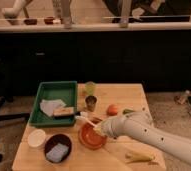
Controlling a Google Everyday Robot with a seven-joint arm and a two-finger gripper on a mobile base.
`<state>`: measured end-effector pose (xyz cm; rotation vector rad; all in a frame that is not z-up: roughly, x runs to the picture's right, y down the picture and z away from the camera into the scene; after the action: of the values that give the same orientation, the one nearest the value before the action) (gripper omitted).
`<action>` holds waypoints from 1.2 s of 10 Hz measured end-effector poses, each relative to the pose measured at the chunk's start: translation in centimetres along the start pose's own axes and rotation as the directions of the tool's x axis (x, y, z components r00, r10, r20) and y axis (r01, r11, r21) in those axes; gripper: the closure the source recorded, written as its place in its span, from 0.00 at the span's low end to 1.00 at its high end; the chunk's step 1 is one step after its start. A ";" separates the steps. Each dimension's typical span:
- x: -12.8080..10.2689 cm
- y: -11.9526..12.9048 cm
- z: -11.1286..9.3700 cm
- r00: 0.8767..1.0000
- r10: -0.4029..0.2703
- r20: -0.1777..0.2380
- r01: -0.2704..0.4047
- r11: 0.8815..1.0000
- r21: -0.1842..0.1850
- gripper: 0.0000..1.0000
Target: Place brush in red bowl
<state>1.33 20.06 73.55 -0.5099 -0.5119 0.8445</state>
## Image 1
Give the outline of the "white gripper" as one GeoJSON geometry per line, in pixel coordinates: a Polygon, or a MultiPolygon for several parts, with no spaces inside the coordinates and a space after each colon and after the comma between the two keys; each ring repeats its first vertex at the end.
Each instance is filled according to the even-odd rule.
{"type": "Polygon", "coordinates": [[[115,137],[116,133],[114,130],[114,121],[107,119],[99,122],[95,127],[94,131],[101,136],[115,137]]]}

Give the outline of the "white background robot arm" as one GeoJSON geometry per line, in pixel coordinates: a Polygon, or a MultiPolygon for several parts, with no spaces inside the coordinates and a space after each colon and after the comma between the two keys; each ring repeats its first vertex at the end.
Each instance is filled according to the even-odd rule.
{"type": "Polygon", "coordinates": [[[11,8],[3,8],[2,14],[5,18],[17,18],[20,11],[23,10],[32,0],[15,0],[11,8]]]}

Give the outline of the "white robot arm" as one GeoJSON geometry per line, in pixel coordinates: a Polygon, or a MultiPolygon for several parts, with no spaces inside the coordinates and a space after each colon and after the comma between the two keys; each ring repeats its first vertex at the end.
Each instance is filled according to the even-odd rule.
{"type": "Polygon", "coordinates": [[[101,136],[128,136],[156,147],[191,165],[191,139],[164,132],[152,125],[146,112],[131,112],[111,116],[99,122],[94,130],[101,136]]]}

